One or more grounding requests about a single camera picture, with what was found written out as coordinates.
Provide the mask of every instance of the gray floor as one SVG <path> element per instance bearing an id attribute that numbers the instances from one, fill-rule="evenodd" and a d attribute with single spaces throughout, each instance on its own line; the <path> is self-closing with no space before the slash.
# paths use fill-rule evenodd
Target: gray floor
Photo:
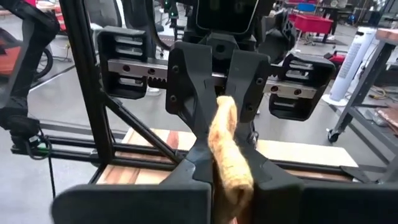
<path id="1" fill-rule="evenodd" d="M 355 30 L 339 26 L 336 38 L 350 44 Z M 332 52 L 332 45 L 298 47 L 303 53 L 323 55 Z M 347 50 L 347 46 L 337 46 Z M 176 117 L 164 110 L 165 93 L 141 100 L 122 100 L 138 118 L 152 128 L 188 131 Z M 320 102 L 312 117 L 305 122 L 287 121 L 271 116 L 267 109 L 267 96 L 261 103 L 261 114 L 256 118 L 256 128 L 261 139 L 330 145 L 326 140 L 326 128 L 332 128 L 338 115 L 327 104 Z M 88 125 L 83 98 L 75 69 L 31 91 L 29 113 L 39 119 Z M 127 131 L 128 127 L 114 114 L 109 113 L 113 129 Z M 0 217 L 1 223 L 51 223 L 49 206 L 52 201 L 47 161 L 32 161 L 26 156 L 15 156 L 9 151 L 12 142 L 9 133 L 0 129 Z M 335 146 L 345 148 L 358 164 L 383 166 L 370 149 L 347 129 Z M 96 170 L 91 164 L 55 160 L 54 172 L 57 190 L 60 192 L 76 184 L 87 183 Z"/>

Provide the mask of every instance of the metal cart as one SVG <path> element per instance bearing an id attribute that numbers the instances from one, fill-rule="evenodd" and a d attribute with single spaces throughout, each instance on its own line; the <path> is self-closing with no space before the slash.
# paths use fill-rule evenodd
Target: metal cart
<path id="1" fill-rule="evenodd" d="M 360 124 L 362 124 L 371 134 L 373 134 L 380 142 L 386 145 L 389 150 L 394 154 L 398 152 L 398 138 L 390 130 L 390 128 L 384 128 L 378 126 L 373 121 L 366 119 L 363 114 L 359 111 L 361 108 L 375 108 L 380 107 L 376 105 L 367 105 L 363 103 L 366 95 L 370 88 L 373 86 L 377 76 L 382 72 L 385 67 L 392 51 L 398 45 L 398 30 L 392 29 L 379 29 L 376 32 L 376 39 L 380 41 L 376 48 L 374 55 L 372 56 L 369 65 L 366 67 L 363 77 L 360 79 L 358 86 L 355 88 L 351 98 L 349 99 L 346 108 L 341 113 L 339 120 L 335 128 L 329 130 L 328 140 L 330 142 L 336 142 L 338 136 L 343 133 L 346 127 L 355 118 Z M 387 164 L 386 172 L 378 180 L 379 183 L 384 182 L 395 182 L 398 180 L 398 157 L 395 156 L 392 161 L 389 161 L 378 149 L 371 148 L 372 151 L 380 158 L 385 164 Z"/>

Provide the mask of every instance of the screw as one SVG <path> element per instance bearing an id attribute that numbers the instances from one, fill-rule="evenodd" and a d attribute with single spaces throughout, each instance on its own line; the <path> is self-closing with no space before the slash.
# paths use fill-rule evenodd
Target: screw
<path id="1" fill-rule="evenodd" d="M 250 112 L 254 111 L 253 106 L 250 103 L 246 105 L 246 109 Z"/>
<path id="2" fill-rule="evenodd" d="M 177 97 L 175 95 L 170 96 L 170 101 L 175 103 L 177 101 Z"/>
<path id="3" fill-rule="evenodd" d="M 278 91 L 278 87 L 277 86 L 273 86 L 273 87 L 271 87 L 271 92 L 276 92 L 276 91 Z"/>
<path id="4" fill-rule="evenodd" d="M 125 71 L 125 72 L 130 72 L 130 66 L 128 66 L 128 65 L 123 65 L 123 71 Z"/>
<path id="5" fill-rule="evenodd" d="M 294 90 L 294 95 L 300 95 L 301 94 L 301 90 Z"/>
<path id="6" fill-rule="evenodd" d="M 155 75 L 155 70 L 153 68 L 148 69 L 149 75 Z"/>
<path id="7" fill-rule="evenodd" d="M 173 70 L 174 73 L 180 72 L 180 68 L 178 67 L 178 65 L 174 65 L 174 66 L 172 67 L 172 70 Z"/>
<path id="8" fill-rule="evenodd" d="M 256 80 L 256 84 L 257 84 L 257 85 L 261 85 L 263 82 L 264 82 L 264 79 L 262 79 L 262 78 L 258 78 L 258 79 Z"/>

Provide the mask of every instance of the wooden board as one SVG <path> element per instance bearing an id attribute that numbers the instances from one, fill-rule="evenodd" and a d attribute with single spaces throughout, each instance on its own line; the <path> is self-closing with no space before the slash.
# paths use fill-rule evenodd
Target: wooden board
<path id="1" fill-rule="evenodd" d="M 153 132 L 174 149 L 189 150 L 196 139 L 193 133 L 183 131 L 153 129 Z M 127 132 L 126 137 L 123 139 L 123 143 L 149 146 L 149 143 L 133 129 Z M 358 166 L 345 149 L 341 147 L 259 140 L 257 150 L 270 159 L 280 161 L 304 162 L 329 166 Z M 122 157 L 153 159 L 155 161 L 168 161 L 165 157 L 143 156 L 126 152 L 117 152 L 117 155 Z M 294 170 L 288 170 L 288 172 L 294 175 L 307 177 L 350 181 L 345 177 L 331 174 Z M 98 179 L 97 184 L 158 184 L 169 174 L 170 172 L 166 171 L 109 165 Z"/>
<path id="2" fill-rule="evenodd" d="M 398 29 L 378 29 L 376 39 L 389 39 L 398 42 Z"/>

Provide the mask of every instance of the black cable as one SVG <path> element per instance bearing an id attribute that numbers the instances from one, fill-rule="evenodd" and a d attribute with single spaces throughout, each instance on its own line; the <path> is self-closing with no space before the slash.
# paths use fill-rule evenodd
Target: black cable
<path id="1" fill-rule="evenodd" d="M 51 189 L 52 189 L 52 198 L 55 198 L 55 181 L 54 181 L 54 173 L 52 169 L 52 160 L 49 157 L 49 169 L 50 169 L 50 180 L 51 180 Z"/>
<path id="2" fill-rule="evenodd" d="M 154 40 L 155 44 L 158 45 L 163 50 L 171 50 L 171 47 L 165 44 L 159 37 L 156 32 L 155 26 L 155 16 L 154 16 L 154 3 L 152 0 L 145 0 L 145 7 L 147 11 L 148 18 L 148 28 L 150 32 L 150 36 Z"/>
<path id="3" fill-rule="evenodd" d="M 51 155 L 51 152 L 52 152 L 52 144 L 51 144 L 51 142 L 49 141 L 47 136 L 44 136 L 44 133 L 43 133 L 41 128 L 39 129 L 39 131 L 40 131 L 40 135 L 37 135 L 37 137 L 39 138 L 40 142 L 42 142 L 42 143 L 44 143 L 46 145 L 46 148 L 48 150 L 46 155 L 44 155 L 44 156 L 34 156 L 33 152 L 32 152 L 32 148 L 29 145 L 29 142 L 28 141 L 24 141 L 27 154 L 29 155 L 29 157 L 31 159 L 36 160 L 36 161 L 40 161 L 40 160 L 49 158 L 50 155 Z"/>

